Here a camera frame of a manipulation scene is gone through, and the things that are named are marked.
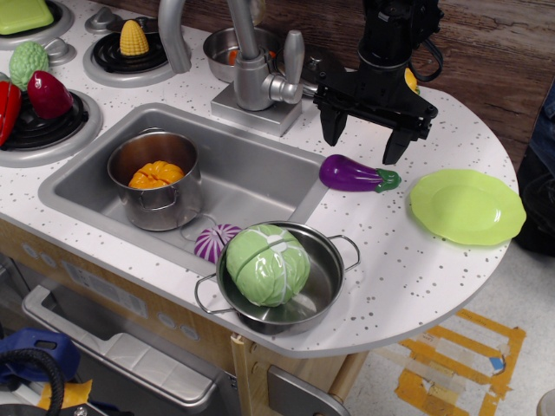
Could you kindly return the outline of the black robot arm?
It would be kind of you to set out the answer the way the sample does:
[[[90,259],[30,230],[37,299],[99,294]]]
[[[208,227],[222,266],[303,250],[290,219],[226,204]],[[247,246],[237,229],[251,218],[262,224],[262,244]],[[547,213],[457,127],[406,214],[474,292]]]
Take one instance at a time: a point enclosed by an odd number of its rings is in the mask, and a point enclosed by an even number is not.
[[[325,141],[334,146],[349,116],[391,129],[382,162],[393,165],[408,145],[427,138],[437,108],[405,79],[414,49],[424,45],[438,63],[441,52],[430,41],[443,13],[436,1],[366,1],[365,29],[358,44],[359,68],[322,72],[314,103]]]

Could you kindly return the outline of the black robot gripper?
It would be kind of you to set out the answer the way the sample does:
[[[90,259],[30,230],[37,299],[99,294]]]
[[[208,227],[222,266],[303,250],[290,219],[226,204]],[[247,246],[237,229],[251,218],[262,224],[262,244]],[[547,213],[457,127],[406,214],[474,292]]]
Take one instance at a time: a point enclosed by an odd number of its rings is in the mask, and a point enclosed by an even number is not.
[[[407,86],[404,70],[411,65],[410,60],[394,66],[362,60],[356,71],[322,72],[314,103],[321,112],[326,143],[336,145],[349,115],[392,130],[382,157],[384,165],[395,164],[411,141],[426,139],[438,110]]]

